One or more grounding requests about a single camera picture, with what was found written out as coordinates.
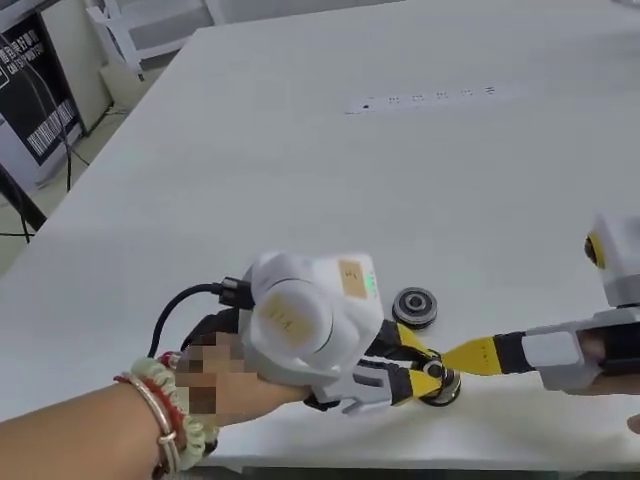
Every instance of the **human hand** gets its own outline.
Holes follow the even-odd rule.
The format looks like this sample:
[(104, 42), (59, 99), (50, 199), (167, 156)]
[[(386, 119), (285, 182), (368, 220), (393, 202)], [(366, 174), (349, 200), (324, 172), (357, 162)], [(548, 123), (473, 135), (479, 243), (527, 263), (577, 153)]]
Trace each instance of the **human hand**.
[(240, 338), (228, 333), (204, 335), (185, 350), (176, 367), (176, 386), (188, 389), (191, 415), (219, 427), (253, 420), (311, 393), (266, 382), (247, 371)]
[[(581, 333), (578, 336), (584, 355), (597, 362), (604, 360), (605, 349), (603, 341), (596, 335)], [(623, 375), (620, 377), (598, 376), (590, 387), (571, 395), (640, 395), (640, 375)], [(640, 434), (640, 415), (634, 415), (627, 420), (627, 426), (633, 433)]]

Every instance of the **metal bearing ring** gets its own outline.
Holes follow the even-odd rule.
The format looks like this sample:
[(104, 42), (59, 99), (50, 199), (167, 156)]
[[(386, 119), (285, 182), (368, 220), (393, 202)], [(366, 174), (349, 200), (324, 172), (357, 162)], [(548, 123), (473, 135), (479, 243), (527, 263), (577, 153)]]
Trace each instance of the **metal bearing ring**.
[(391, 309), (393, 318), (412, 330), (427, 328), (438, 315), (438, 302), (424, 288), (409, 287), (396, 295)]
[(458, 399), (462, 388), (460, 372), (442, 366), (440, 360), (436, 359), (426, 362), (422, 367), (418, 365), (418, 368), (434, 378), (443, 379), (442, 389), (435, 394), (420, 397), (421, 402), (432, 407), (446, 407)]

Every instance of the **white beaded bracelet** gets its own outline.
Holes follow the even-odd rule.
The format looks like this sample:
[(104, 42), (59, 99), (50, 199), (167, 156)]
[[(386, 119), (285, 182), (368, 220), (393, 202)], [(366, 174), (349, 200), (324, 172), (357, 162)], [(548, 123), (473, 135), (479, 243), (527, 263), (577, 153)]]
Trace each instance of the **white beaded bracelet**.
[(185, 448), (180, 453), (178, 470), (184, 471), (195, 466), (205, 454), (205, 444), (214, 442), (219, 429), (194, 419), (189, 414), (189, 405), (185, 403), (175, 383), (175, 373), (162, 365), (159, 361), (144, 357), (137, 360), (131, 368), (131, 373), (148, 379), (157, 385), (169, 402), (182, 415), (182, 429), (186, 440)]

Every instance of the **silver bangle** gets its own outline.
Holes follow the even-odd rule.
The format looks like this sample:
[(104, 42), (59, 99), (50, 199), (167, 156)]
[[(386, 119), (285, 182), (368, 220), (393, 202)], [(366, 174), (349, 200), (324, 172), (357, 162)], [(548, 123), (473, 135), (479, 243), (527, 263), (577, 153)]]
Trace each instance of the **silver bangle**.
[(140, 392), (142, 398), (144, 398), (147, 405), (149, 405), (149, 408), (151, 408), (153, 416), (156, 417), (158, 425), (160, 425), (160, 429), (162, 430), (162, 436), (158, 439), (158, 445), (162, 447), (167, 459), (167, 473), (176, 473), (180, 466), (180, 452), (178, 452), (178, 447), (176, 445), (177, 432), (173, 430), (173, 427), (171, 426), (166, 413), (162, 409), (160, 402), (144, 382), (129, 372), (123, 372), (122, 376), (126, 378), (127, 381), (131, 383), (136, 390), (138, 390), (138, 392)]

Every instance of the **forearm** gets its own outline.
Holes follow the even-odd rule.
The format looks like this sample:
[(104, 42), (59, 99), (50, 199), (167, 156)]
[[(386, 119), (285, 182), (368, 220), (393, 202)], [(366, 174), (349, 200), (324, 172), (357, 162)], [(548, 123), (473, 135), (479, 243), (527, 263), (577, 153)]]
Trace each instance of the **forearm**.
[(0, 423), (0, 477), (147, 480), (160, 435), (136, 389), (113, 385)]

